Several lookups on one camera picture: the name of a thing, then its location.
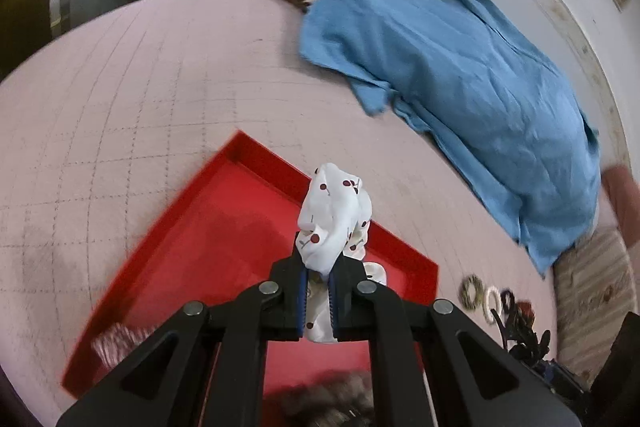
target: blue cloth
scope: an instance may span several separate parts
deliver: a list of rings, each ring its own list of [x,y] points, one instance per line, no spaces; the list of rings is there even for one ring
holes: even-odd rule
[[[300,54],[345,74],[368,114],[390,103],[431,133],[541,274],[590,226],[597,133],[490,0],[316,0]]]

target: red tray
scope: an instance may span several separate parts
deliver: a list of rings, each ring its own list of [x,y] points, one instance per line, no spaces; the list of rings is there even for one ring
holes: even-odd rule
[[[113,323],[159,325],[193,299],[219,304],[269,276],[290,254],[309,178],[243,132],[209,161],[151,228],[89,318],[62,386],[74,397],[102,376],[91,348]],[[430,304],[438,265],[372,222],[366,261],[386,269],[403,298]],[[327,370],[369,367],[366,343],[270,343],[265,395],[312,383]]]

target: white cloth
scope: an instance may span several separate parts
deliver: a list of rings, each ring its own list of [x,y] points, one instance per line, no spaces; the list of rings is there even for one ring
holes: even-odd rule
[[[326,280],[340,252],[363,259],[371,200],[362,180],[332,163],[316,170],[302,203],[296,245],[309,270]]]
[[[360,178],[332,163],[316,170],[302,203],[296,246],[310,273],[306,289],[305,337],[313,342],[335,342],[326,280],[340,252],[362,260],[366,254],[371,200]],[[367,278],[386,285],[385,269],[364,263]]]

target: metal screw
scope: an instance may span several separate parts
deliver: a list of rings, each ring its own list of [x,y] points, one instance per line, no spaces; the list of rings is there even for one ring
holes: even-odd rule
[[[258,286],[258,290],[260,290],[260,293],[263,293],[265,295],[273,295],[274,293],[276,293],[276,291],[278,291],[280,287],[278,286],[278,283],[276,283],[275,281],[265,281],[263,283],[260,284],[260,286]]]
[[[187,304],[182,307],[182,311],[184,312],[184,314],[189,315],[190,317],[193,317],[194,315],[200,315],[203,310],[204,304],[202,304],[200,301],[187,302]]]
[[[433,303],[433,311],[440,315],[449,315],[453,311],[453,304],[447,299],[437,299]]]
[[[360,293],[373,293],[378,286],[373,281],[360,281],[356,288]]]

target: bed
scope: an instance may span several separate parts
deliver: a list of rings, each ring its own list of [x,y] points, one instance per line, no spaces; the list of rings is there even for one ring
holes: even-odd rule
[[[369,118],[298,57],[301,18],[280,0],[143,0],[0,84],[0,365],[44,427],[72,403],[66,358],[119,265],[236,128],[307,174],[332,161],[362,177],[374,219],[440,266],[439,296],[457,302],[470,273],[509,287],[555,354],[551,274],[428,138],[391,111]]]

